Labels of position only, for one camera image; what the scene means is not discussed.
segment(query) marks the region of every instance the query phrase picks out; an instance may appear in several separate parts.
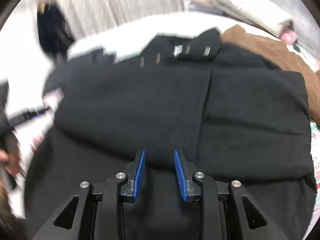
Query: brown fabric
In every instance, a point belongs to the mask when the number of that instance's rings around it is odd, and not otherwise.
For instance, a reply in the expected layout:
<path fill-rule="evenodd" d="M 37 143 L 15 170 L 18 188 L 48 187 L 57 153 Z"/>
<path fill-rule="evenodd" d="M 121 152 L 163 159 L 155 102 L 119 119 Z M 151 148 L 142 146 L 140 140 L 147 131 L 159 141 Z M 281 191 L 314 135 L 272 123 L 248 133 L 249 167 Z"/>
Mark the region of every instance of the brown fabric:
<path fill-rule="evenodd" d="M 284 41 L 275 41 L 270 38 L 246 33 L 235 25 L 221 35 L 221 41 L 230 42 L 250 50 L 277 64 L 282 70 L 300 72 L 305 80 L 310 117 L 320 124 L 320 80 L 316 73 L 303 61 L 303 59 L 290 52 Z"/>
<path fill-rule="evenodd" d="M 317 77 L 320 79 L 320 71 L 316 72 Z"/>
<path fill-rule="evenodd" d="M 11 208 L 8 204 L 8 198 L 5 193 L 1 192 L 0 194 L 0 231 L 7 236 L 7 239 L 27 239 L 23 220 L 17 219 L 11 213 Z"/>

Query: finger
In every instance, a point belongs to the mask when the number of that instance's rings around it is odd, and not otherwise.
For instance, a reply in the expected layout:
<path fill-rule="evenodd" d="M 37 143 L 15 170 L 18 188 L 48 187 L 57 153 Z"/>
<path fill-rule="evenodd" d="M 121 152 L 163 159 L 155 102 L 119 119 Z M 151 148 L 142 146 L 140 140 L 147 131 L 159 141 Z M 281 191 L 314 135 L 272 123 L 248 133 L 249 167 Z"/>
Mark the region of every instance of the finger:
<path fill-rule="evenodd" d="M 7 153 L 4 150 L 0 150 L 0 162 L 8 162 L 9 159 Z"/>
<path fill-rule="evenodd" d="M 20 161 L 19 150 L 8 151 L 8 156 L 9 156 L 10 162 L 19 163 Z"/>
<path fill-rule="evenodd" d="M 17 165 L 6 165 L 5 166 L 5 170 L 12 176 L 16 176 L 20 170 L 21 170 L 21 167 L 19 164 Z"/>
<path fill-rule="evenodd" d="M 5 190 L 2 181 L 0 181 L 0 198 L 4 197 Z"/>

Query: metal screw head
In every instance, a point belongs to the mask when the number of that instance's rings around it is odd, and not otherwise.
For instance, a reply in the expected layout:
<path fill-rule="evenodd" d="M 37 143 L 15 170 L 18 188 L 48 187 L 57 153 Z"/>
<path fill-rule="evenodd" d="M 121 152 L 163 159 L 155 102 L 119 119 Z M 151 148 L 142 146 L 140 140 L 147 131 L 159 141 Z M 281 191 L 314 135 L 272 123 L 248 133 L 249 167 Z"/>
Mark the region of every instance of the metal screw head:
<path fill-rule="evenodd" d="M 119 172 L 116 175 L 117 179 L 123 179 L 125 177 L 125 173 L 124 172 Z"/>
<path fill-rule="evenodd" d="M 234 180 L 232 183 L 231 183 L 234 187 L 240 187 L 241 186 L 241 182 L 239 180 Z"/>
<path fill-rule="evenodd" d="M 198 178 L 198 179 L 202 179 L 202 178 L 204 178 L 204 173 L 201 172 L 201 171 L 197 171 L 195 173 L 195 177 Z"/>
<path fill-rule="evenodd" d="M 89 187 L 89 182 L 87 182 L 87 181 L 81 182 L 81 183 L 80 183 L 80 187 L 81 187 L 81 188 Z"/>

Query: black jacket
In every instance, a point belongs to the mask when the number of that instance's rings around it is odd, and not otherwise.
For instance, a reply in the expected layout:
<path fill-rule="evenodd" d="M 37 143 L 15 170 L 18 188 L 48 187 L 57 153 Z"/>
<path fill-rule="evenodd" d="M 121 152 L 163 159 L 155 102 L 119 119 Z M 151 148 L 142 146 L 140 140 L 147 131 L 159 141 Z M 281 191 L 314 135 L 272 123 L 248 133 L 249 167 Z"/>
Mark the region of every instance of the black jacket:
<path fill-rule="evenodd" d="M 316 185 L 300 73 L 220 43 L 215 29 L 193 40 L 157 36 L 114 65 L 90 55 L 64 85 L 28 172 L 30 236 L 81 181 L 105 181 L 143 148 L 142 195 L 125 206 L 128 239 L 194 239 L 197 207 L 182 202 L 173 171 L 181 147 L 216 180 L 240 180 L 289 239 L 302 239 Z"/>

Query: white cloth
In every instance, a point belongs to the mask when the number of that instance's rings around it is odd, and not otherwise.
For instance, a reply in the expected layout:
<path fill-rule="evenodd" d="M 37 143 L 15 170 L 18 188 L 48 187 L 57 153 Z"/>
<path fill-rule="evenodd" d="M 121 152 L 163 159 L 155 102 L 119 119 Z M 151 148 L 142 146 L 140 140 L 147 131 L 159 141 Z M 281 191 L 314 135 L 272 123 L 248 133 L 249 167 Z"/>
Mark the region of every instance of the white cloth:
<path fill-rule="evenodd" d="M 104 48 L 108 53 L 116 52 L 119 61 L 138 55 L 157 34 L 194 38 L 215 27 L 223 33 L 236 24 L 247 33 L 278 40 L 263 30 L 236 20 L 199 12 L 180 12 L 145 17 L 76 41 L 68 50 L 68 58 L 78 57 L 96 48 Z"/>
<path fill-rule="evenodd" d="M 213 6 L 224 9 L 239 19 L 248 19 L 280 37 L 282 30 L 293 24 L 292 16 L 269 0 L 211 0 Z"/>

